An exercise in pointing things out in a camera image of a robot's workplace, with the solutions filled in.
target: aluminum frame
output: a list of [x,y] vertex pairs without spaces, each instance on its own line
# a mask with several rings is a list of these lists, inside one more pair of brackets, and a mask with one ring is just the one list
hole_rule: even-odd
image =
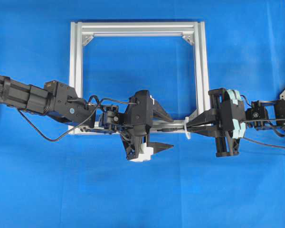
[[[194,53],[197,109],[189,116],[189,119],[191,120],[205,110],[210,109],[204,22],[71,22],[69,85],[75,88],[79,97],[82,97],[83,92],[83,48],[94,37],[182,37],[192,45]],[[183,125],[183,120],[174,120],[173,123],[155,120],[151,132],[157,132],[157,129],[163,127],[181,128]],[[99,133],[81,132],[80,129],[75,129],[71,134],[95,135]]]

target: blue fabric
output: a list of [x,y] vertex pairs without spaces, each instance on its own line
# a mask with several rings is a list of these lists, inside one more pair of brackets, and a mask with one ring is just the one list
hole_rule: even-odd
[[[67,83],[70,22],[103,19],[203,20],[210,88],[249,100],[285,88],[284,0],[0,0],[0,74]],[[190,46],[154,39],[95,38],[85,50],[85,97],[126,99],[147,88],[175,118],[194,110]],[[30,118],[50,137],[67,129]],[[272,132],[246,136],[285,145]],[[46,142],[0,105],[0,228],[285,227],[285,151],[242,141],[238,157],[218,159],[211,138],[151,139],[175,146],[132,163],[116,135]]]

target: white zip tie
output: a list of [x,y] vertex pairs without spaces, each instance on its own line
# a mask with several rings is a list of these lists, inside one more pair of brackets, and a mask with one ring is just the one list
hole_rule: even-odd
[[187,131],[187,123],[189,122],[189,117],[185,117],[185,120],[184,120],[184,130],[185,130],[185,135],[187,137],[187,139],[191,139],[191,133]]

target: screw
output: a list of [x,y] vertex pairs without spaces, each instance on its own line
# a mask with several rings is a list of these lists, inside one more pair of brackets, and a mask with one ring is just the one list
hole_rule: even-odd
[[253,113],[252,116],[253,116],[254,118],[258,118],[258,113]]

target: black cable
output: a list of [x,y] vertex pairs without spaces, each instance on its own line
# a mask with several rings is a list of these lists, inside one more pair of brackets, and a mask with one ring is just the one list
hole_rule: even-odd
[[277,103],[279,100],[274,101],[259,101],[262,106],[272,106],[273,104]]
[[99,104],[99,99],[98,99],[98,96],[96,96],[96,95],[90,96],[88,103],[90,103],[93,98],[96,100],[96,103]]
[[245,99],[247,105],[249,105],[250,107],[252,107],[252,106],[249,104],[247,98],[246,98],[244,95],[241,95],[241,97],[243,97],[243,98]]
[[48,113],[49,107],[51,105],[51,94],[49,93],[47,96],[47,105],[45,106],[44,110],[43,110],[43,114],[42,116],[45,116]]
[[175,132],[178,130],[184,130],[184,128],[162,128],[162,129],[158,129],[156,131],[158,131],[158,132]]
[[131,141],[131,139],[127,138],[123,132],[119,132],[119,134],[122,136],[123,139],[125,139],[126,141]]
[[266,144],[266,143],[255,141],[253,139],[246,138],[246,137],[243,137],[243,139],[245,139],[245,140],[247,140],[249,142],[252,142],[252,143],[256,143],[256,144],[262,145],[262,146],[269,146],[269,147],[274,147],[274,148],[279,148],[279,149],[285,149],[285,146],[277,146],[277,145]]
[[274,126],[270,121],[268,121],[268,123],[269,123],[269,127],[272,129],[272,130],[274,130],[274,132],[276,133],[276,135],[277,136],[279,136],[279,137],[285,137],[285,134],[282,134],[282,133],[280,133],[277,129],[276,129],[276,126]]
[[93,112],[89,115],[88,118],[86,118],[83,122],[79,123],[77,126],[75,127],[72,127],[70,130],[64,132],[62,135],[60,135],[58,138],[56,139],[50,139],[48,137],[46,137],[22,112],[20,109],[17,109],[18,112],[20,113],[20,115],[29,123],[29,125],[31,125],[44,139],[50,141],[50,142],[57,142],[59,141],[60,139],[62,139],[63,137],[65,137],[67,134],[69,134],[71,131],[75,130],[76,128],[82,126],[86,121],[88,121],[92,116],[93,114],[96,112],[97,108],[100,107],[101,103],[104,101],[104,100],[108,100],[108,101],[113,101],[113,102],[116,102],[116,103],[120,103],[120,104],[128,104],[128,105],[136,105],[136,103],[131,103],[131,102],[123,102],[123,101],[118,101],[118,100],[114,100],[114,99],[111,99],[111,98],[103,98],[101,99],[101,101],[97,104],[97,106],[95,107],[95,109],[93,110]]

